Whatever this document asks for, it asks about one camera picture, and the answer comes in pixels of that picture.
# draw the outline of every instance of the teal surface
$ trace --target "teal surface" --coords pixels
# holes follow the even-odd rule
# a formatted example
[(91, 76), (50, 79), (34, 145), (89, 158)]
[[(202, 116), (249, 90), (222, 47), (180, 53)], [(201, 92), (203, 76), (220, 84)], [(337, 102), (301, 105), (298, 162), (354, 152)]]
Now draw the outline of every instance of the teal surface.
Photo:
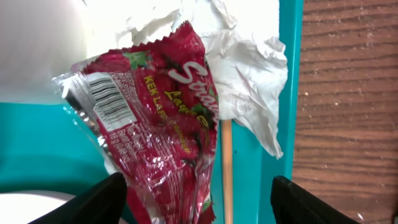
[[(275, 223), (270, 204), (271, 183), (275, 176), (292, 177), (294, 131), (299, 80), (300, 41), (303, 1), (280, 0), (280, 39), (286, 45), (289, 77), (280, 94), (279, 144), (284, 152), (277, 161), (263, 150), (253, 134), (233, 124), (233, 200), (234, 223)], [(224, 223), (221, 151), (218, 144), (211, 192), (216, 223)]]
[[(269, 156), (253, 134), (233, 124), (235, 223), (275, 223), (269, 203), (272, 178), (291, 178), (302, 4), (280, 0), (280, 39), (289, 60), (289, 79), (280, 96), (283, 158)], [(62, 106), (0, 103), (0, 119), (0, 192), (56, 190), (77, 195), (108, 176), (101, 155), (73, 124), (77, 118)], [(224, 223), (220, 157), (219, 143), (211, 186), (216, 223)]]

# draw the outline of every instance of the white surface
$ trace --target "white surface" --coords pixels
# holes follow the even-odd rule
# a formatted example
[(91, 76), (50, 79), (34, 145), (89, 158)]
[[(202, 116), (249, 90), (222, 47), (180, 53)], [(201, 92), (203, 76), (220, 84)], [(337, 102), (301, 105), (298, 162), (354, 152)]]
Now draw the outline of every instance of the white surface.
[[(29, 223), (74, 197), (70, 194), (39, 190), (0, 194), (0, 223)], [(127, 224), (127, 222), (120, 219), (119, 224)]]
[(0, 1), (0, 102), (54, 102), (51, 78), (86, 58), (81, 0)]

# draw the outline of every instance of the red snack wrapper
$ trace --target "red snack wrapper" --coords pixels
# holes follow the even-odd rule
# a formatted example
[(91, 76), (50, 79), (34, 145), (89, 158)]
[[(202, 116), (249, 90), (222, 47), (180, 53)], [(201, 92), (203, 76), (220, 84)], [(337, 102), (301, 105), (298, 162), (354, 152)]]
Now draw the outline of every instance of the red snack wrapper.
[(96, 124), (93, 132), (125, 174), (137, 221), (197, 223), (202, 206), (211, 209), (218, 97), (191, 25), (153, 43), (110, 50), (74, 77), (63, 91), (66, 83), (78, 86), (66, 97)]

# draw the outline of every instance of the brown wood grain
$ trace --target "brown wood grain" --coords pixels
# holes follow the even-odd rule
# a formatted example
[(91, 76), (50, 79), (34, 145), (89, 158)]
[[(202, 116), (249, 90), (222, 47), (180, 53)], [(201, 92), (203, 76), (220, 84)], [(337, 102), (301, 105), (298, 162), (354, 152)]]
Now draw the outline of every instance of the brown wood grain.
[(357, 222), (391, 223), (398, 0), (305, 0), (295, 139), (296, 183)]

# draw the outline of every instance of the white tissue paper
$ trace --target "white tissue paper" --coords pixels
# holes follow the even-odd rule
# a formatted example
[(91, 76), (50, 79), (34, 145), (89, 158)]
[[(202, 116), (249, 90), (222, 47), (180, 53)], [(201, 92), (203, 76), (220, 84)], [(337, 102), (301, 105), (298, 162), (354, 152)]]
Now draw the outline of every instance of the white tissue paper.
[[(40, 1), (52, 4), (49, 0)], [(276, 158), (283, 155), (276, 140), (279, 94), (287, 79), (285, 45), (279, 41), (279, 0), (81, 2), (85, 8), (81, 10), (79, 5), (77, 11), (84, 15), (74, 18), (79, 17), (85, 24), (87, 58), (108, 49), (162, 39), (183, 21), (190, 21), (206, 47), (206, 59), (219, 94), (220, 118), (235, 119), (256, 135), (269, 154)], [(37, 75), (36, 81), (50, 80), (48, 74), (46, 80), (43, 75), (34, 75)], [(20, 80), (17, 76), (10, 76), (8, 81)], [(3, 83), (0, 78), (0, 93), (12, 92), (9, 88), (4, 90)], [(34, 95), (33, 91), (31, 89), (29, 95)], [(12, 100), (3, 97), (0, 101)], [(43, 100), (36, 98), (29, 102), (42, 103)]]

